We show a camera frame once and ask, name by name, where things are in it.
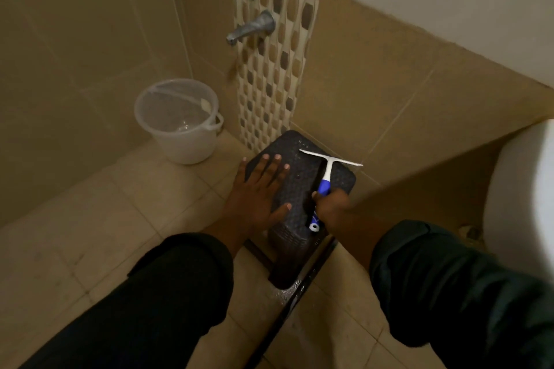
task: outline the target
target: chrome fixture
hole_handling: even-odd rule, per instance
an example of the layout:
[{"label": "chrome fixture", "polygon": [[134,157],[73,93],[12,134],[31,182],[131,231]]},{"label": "chrome fixture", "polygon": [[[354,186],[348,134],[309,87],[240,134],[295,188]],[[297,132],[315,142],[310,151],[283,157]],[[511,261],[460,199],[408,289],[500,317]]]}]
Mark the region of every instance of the chrome fixture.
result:
[{"label": "chrome fixture", "polygon": [[267,32],[271,34],[275,30],[275,20],[273,15],[265,10],[260,13],[256,19],[253,19],[250,22],[240,25],[236,30],[227,34],[227,42],[230,45],[235,45],[237,41],[243,37],[258,33],[258,32]]}]

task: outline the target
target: plastic bucket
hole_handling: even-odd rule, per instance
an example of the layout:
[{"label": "plastic bucket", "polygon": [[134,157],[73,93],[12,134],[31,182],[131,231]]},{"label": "plastic bucket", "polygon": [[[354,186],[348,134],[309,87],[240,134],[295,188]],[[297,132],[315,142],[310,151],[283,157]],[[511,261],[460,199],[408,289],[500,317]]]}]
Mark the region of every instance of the plastic bucket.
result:
[{"label": "plastic bucket", "polygon": [[171,79],[145,89],[135,101],[135,118],[175,163],[204,161],[216,148],[223,125],[212,88],[193,79]]}]

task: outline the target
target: tiled floor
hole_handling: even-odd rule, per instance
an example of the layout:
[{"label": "tiled floor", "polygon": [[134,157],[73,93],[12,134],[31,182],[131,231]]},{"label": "tiled floor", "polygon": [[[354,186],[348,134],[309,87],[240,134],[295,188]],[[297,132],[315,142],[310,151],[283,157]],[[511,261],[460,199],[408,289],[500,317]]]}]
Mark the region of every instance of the tiled floor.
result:
[{"label": "tiled floor", "polygon": [[[244,155],[223,132],[211,158],[179,166],[150,141],[0,229],[0,367],[17,367],[163,237],[214,221]],[[287,301],[244,248],[234,265],[228,317],[200,340],[189,368],[241,368]],[[259,368],[443,367],[430,347],[402,346],[386,326],[367,273],[339,246]]]}]

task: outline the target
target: bathroom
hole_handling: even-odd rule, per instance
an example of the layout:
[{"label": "bathroom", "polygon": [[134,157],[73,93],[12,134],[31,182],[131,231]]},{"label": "bathroom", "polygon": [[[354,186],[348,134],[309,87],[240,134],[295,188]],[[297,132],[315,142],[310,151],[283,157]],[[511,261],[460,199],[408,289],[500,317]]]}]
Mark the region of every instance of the bathroom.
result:
[{"label": "bathroom", "polygon": [[[0,364],[21,364],[163,237],[211,223],[240,158],[284,130],[364,164],[361,210],[480,228],[500,149],[554,114],[550,1],[2,0]],[[276,7],[264,49],[227,44]],[[214,155],[187,169],[134,117],[138,94],[171,78],[209,85],[225,117]],[[248,252],[235,274],[229,317],[189,367],[242,367],[282,308]],[[260,367],[313,361],[442,367],[391,337],[340,247]]]}]

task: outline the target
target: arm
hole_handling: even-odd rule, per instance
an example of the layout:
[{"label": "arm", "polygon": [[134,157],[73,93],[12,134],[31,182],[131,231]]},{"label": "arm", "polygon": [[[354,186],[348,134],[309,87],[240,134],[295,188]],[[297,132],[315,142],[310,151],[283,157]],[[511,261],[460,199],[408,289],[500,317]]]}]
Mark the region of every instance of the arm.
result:
[{"label": "arm", "polygon": [[502,267],[440,227],[403,221],[388,229],[356,216],[345,195],[316,197],[318,216],[369,269],[397,340],[430,343],[450,369],[554,366],[550,285]]},{"label": "arm", "polygon": [[152,248],[128,279],[60,331],[22,369],[184,368],[201,336],[227,315],[233,258],[243,242],[285,217],[271,212],[289,170],[264,156],[248,181],[242,161],[222,216],[201,233],[182,233]]}]

